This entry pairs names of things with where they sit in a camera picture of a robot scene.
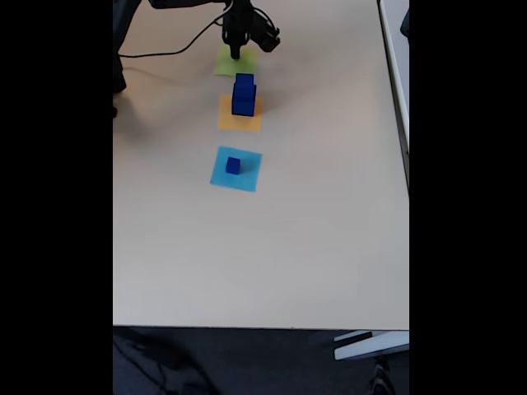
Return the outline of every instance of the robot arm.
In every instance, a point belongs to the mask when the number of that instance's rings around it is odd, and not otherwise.
[[[240,58],[240,48],[253,40],[264,52],[271,52],[280,44],[277,37],[280,30],[259,13],[250,0],[148,0],[156,9],[196,7],[210,2],[224,2],[226,7],[232,4],[230,11],[223,17],[222,38],[231,47],[231,57]],[[119,50],[132,22],[133,14],[141,0],[114,0],[114,59],[113,92],[126,88],[123,77],[123,65]]]

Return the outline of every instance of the black cable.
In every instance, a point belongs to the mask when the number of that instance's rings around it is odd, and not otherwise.
[[[190,43],[184,47],[183,49],[179,50],[179,51],[176,51],[176,52],[159,52],[159,53],[142,53],[142,54],[139,54],[139,55],[119,55],[121,58],[130,58],[130,59],[136,59],[136,58],[147,58],[147,57],[151,57],[151,56],[167,56],[167,55],[177,55],[178,53],[183,53],[184,51],[186,51],[187,49],[190,48],[190,46],[192,44],[194,44],[194,42],[199,38],[200,35],[202,35],[203,33],[205,33],[205,31],[207,31],[207,29],[209,27],[211,27],[212,25],[214,25],[217,21],[219,21],[220,19],[222,19],[225,14],[227,14],[231,8],[232,8],[232,5],[234,4],[234,1],[235,0],[232,0],[231,1],[231,4],[229,4],[229,6],[225,9],[225,11],[223,11],[223,13],[220,15],[220,16],[217,16],[216,18],[214,18],[214,20],[209,23],[208,25],[206,25],[203,30],[201,30],[198,35],[196,35],[192,41],[190,41]]]
[[[157,369],[159,370],[159,375],[161,376],[161,387],[159,388],[159,395],[162,395],[163,391],[166,391],[166,374],[159,362],[157,362]]]
[[[269,18],[269,15],[267,15],[265,12],[263,12],[263,11],[260,10],[259,8],[253,7],[253,9],[254,9],[255,11],[259,12],[260,14],[263,14],[263,15],[266,17],[267,21],[271,24],[271,26],[273,27],[273,29],[276,30],[276,28],[274,27],[274,23],[273,23],[273,21],[271,20],[271,18]]]
[[[117,343],[115,342],[114,340],[114,346],[115,346],[115,349],[119,352],[119,354],[125,359],[127,360],[130,364],[132,364],[133,366],[135,366],[135,368],[137,370],[139,370],[147,379],[149,379],[152,383],[154,383],[161,391],[165,391],[165,388],[161,386],[160,383],[158,383],[151,375],[149,375],[141,366],[139,366],[139,364],[133,360],[132,358],[130,358],[128,355],[124,354],[123,350],[121,350],[121,348],[117,345]]]

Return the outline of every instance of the tabletop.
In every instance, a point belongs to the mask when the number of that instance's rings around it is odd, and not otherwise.
[[[261,132],[217,129],[221,28],[123,59],[114,98],[114,325],[409,329],[409,199],[375,0],[254,0]],[[221,4],[142,2],[120,53],[183,48]],[[211,185],[219,146],[262,154],[255,193]]]

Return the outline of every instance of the small blue cube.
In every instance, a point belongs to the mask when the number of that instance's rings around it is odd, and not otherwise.
[[[229,159],[227,159],[227,166],[225,167],[225,171],[231,174],[239,174],[240,160],[229,156]]]

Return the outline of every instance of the sticky note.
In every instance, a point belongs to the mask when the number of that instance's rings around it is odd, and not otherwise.
[[[227,44],[222,44],[217,55],[214,74],[234,77],[238,72],[249,74],[256,72],[256,49],[247,48],[244,45],[240,48],[240,58],[234,60],[231,58],[231,47]]]
[[[232,95],[220,96],[220,111],[217,128],[220,130],[237,130],[241,132],[260,132],[262,130],[262,98],[256,95],[254,117],[232,114]]]
[[[226,164],[229,157],[240,159],[240,173],[230,174],[226,172]],[[256,183],[262,154],[237,150],[228,146],[220,146],[217,150],[216,162],[212,171],[211,184],[226,188],[240,189],[242,191],[256,192]]]

